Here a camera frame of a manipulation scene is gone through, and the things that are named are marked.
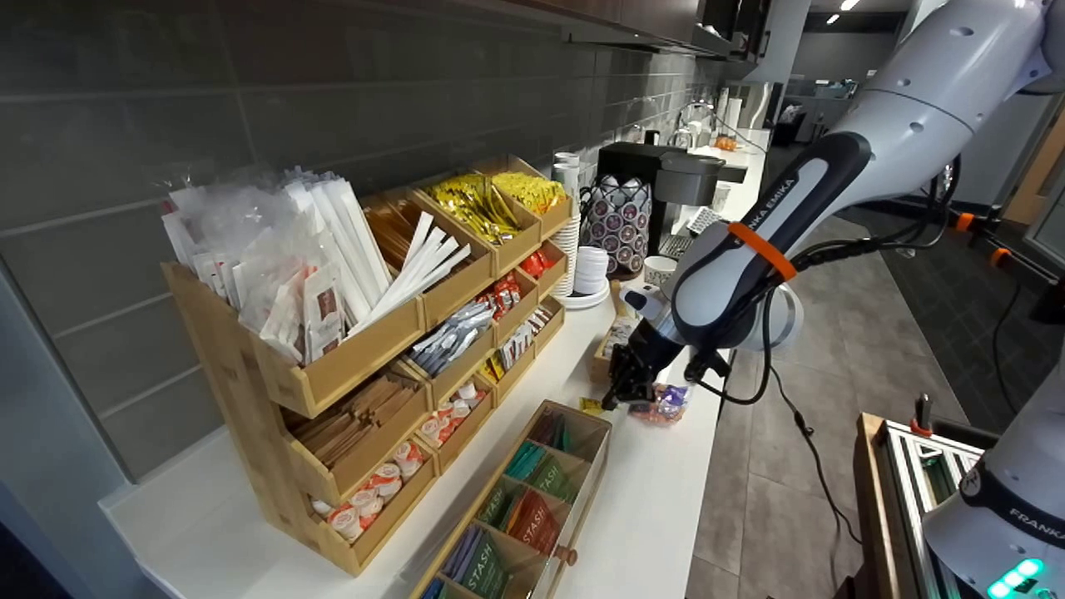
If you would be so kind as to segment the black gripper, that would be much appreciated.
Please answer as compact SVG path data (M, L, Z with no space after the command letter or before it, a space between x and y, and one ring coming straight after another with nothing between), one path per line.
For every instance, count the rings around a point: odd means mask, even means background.
M657 376L682 353L680 344L660 336L651 325L637 325L633 336L608 356L608 391L601 406L649 403Z

